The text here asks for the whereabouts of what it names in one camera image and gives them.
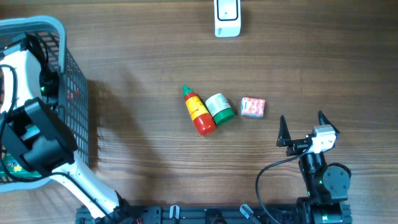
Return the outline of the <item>white jar green lid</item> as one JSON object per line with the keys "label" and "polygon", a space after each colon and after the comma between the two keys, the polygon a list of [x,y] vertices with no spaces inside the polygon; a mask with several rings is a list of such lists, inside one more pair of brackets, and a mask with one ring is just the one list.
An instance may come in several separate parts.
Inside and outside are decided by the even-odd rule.
{"label": "white jar green lid", "polygon": [[217,126],[225,124],[235,116],[231,105],[222,93],[212,95],[205,104]]}

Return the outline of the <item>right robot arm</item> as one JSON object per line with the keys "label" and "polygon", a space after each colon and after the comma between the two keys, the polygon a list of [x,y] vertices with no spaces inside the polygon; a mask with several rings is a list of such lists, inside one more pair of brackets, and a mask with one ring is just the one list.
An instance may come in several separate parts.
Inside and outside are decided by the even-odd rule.
{"label": "right robot arm", "polygon": [[351,171],[339,163],[326,163],[325,153],[335,147],[340,131],[322,111],[318,112],[318,121],[319,125],[314,126],[305,138],[293,140],[285,117],[281,116],[276,146],[286,147],[288,157],[299,159],[311,203],[339,203],[348,199]]}

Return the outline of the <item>pink tissue pack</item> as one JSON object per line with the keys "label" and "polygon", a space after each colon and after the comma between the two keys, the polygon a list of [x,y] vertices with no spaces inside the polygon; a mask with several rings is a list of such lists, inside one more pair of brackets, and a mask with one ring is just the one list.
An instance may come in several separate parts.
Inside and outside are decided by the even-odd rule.
{"label": "pink tissue pack", "polygon": [[264,99],[244,97],[241,100],[241,115],[262,118],[265,105],[266,101]]}

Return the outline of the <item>red sauce bottle green cap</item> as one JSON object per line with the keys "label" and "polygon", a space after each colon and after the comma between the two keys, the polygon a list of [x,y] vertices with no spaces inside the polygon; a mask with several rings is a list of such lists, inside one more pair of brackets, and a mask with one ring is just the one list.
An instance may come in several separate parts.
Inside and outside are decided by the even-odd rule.
{"label": "red sauce bottle green cap", "polygon": [[216,129],[216,124],[206,106],[194,90],[186,85],[182,88],[187,110],[198,133],[202,136],[212,133]]}

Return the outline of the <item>red tube package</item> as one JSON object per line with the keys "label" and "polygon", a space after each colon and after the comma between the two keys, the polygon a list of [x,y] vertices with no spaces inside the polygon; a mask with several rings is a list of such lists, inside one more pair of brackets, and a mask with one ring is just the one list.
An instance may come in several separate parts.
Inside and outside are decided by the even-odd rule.
{"label": "red tube package", "polygon": [[67,91],[67,100],[69,100],[69,101],[77,100],[79,98],[79,96],[80,96],[80,90],[78,88],[74,89],[74,90]]}

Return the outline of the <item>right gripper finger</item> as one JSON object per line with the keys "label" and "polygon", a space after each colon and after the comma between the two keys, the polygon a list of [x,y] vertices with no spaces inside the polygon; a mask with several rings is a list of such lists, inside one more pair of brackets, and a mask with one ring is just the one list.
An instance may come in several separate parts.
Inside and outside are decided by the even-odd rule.
{"label": "right gripper finger", "polygon": [[318,112],[318,121],[320,125],[330,125],[335,131],[335,134],[340,135],[340,131],[326,118],[322,111]]}
{"label": "right gripper finger", "polygon": [[290,137],[289,129],[287,127],[287,123],[284,115],[280,117],[280,128],[277,137],[276,146],[277,147],[285,147],[291,145],[292,140]]}

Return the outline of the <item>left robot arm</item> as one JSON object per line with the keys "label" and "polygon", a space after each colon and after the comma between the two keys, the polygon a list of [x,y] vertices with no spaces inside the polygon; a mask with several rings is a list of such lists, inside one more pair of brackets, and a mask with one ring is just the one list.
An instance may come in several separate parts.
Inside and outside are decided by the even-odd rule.
{"label": "left robot arm", "polygon": [[52,179],[89,211],[93,223],[132,220],[128,202],[86,165],[86,79],[59,37],[23,32],[1,48],[1,170],[15,183]]}

